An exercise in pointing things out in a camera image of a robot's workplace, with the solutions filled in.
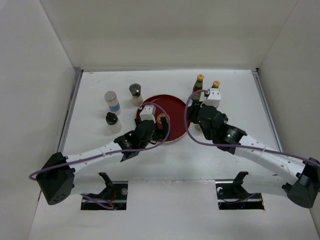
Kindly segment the green label sauce bottle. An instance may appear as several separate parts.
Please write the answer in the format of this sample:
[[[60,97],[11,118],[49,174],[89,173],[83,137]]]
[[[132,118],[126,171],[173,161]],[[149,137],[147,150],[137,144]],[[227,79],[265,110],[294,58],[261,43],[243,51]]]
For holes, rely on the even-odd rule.
[[[204,80],[204,75],[198,74],[196,81],[194,83],[193,89],[192,89],[193,93],[203,89],[203,80]],[[201,94],[202,94],[201,92],[198,92],[198,93],[194,94],[191,99],[193,101],[199,101],[201,98]]]

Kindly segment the black cap spice grinder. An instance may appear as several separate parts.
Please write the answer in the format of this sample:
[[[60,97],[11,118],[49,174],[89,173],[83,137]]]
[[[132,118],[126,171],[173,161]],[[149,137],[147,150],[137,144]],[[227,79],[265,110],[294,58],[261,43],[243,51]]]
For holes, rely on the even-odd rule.
[[[109,130],[112,133],[119,133],[122,130],[122,125],[118,116],[113,112],[108,112],[105,117]]]

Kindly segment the yellow cap sauce bottle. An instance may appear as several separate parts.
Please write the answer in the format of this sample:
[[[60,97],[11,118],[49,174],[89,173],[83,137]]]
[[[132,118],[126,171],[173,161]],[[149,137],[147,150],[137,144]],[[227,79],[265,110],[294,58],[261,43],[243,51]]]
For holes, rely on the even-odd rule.
[[[213,83],[212,83],[212,88],[215,88],[215,89],[218,89],[220,87],[220,81],[219,80],[215,80]]]

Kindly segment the grey dome cap shaker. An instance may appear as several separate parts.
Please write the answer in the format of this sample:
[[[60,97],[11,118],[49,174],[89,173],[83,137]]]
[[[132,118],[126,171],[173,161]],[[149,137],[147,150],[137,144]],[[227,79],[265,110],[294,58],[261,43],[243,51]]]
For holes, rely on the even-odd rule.
[[[131,101],[135,106],[139,106],[143,103],[143,97],[141,94],[141,85],[138,83],[133,83],[129,86],[129,91],[131,93]]]

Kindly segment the blue label silver cap jar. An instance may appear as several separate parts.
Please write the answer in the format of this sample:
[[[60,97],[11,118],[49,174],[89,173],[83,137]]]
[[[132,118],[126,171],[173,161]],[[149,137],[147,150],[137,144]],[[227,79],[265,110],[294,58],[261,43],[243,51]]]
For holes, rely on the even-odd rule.
[[[104,99],[106,100],[110,112],[120,115],[121,114],[121,107],[117,98],[117,95],[114,91],[107,91],[104,94]]]

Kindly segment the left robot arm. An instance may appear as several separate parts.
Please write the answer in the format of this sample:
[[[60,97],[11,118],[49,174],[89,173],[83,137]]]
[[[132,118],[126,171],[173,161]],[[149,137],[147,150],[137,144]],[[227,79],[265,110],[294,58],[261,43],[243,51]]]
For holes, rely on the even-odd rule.
[[[41,170],[35,173],[37,181],[48,205],[56,205],[65,200],[75,187],[80,176],[101,170],[109,164],[122,163],[132,159],[140,152],[156,148],[148,147],[151,141],[162,140],[163,144],[170,136],[171,122],[161,118],[162,128],[153,120],[142,120],[134,130],[117,137],[110,143],[87,152],[64,156],[54,153]]]

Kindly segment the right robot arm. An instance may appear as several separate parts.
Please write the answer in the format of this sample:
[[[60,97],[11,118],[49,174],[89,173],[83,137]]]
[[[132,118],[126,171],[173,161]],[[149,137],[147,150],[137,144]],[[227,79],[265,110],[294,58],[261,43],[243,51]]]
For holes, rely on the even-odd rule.
[[[206,146],[250,160],[276,175],[272,180],[257,177],[250,182],[235,182],[231,190],[236,197],[245,197],[251,187],[270,190],[273,195],[287,197],[306,209],[314,206],[320,192],[320,162],[315,158],[276,151],[244,130],[229,125],[226,114],[200,101],[185,107],[184,120],[200,126],[208,141]]]

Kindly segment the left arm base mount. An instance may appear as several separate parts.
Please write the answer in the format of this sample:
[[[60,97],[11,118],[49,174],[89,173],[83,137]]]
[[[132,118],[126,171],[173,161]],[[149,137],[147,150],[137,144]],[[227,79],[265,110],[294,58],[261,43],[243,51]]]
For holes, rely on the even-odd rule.
[[[82,194],[82,211],[124,211],[127,209],[127,181],[112,181],[105,172],[100,172],[103,179],[103,189],[98,193]]]

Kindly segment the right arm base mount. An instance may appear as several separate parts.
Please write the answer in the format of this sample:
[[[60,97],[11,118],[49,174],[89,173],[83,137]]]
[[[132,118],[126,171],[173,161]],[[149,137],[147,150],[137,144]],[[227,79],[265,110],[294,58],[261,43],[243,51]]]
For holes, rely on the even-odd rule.
[[[234,179],[216,180],[215,188],[219,210],[264,210],[261,193],[248,193],[243,188],[247,171],[239,172]]]

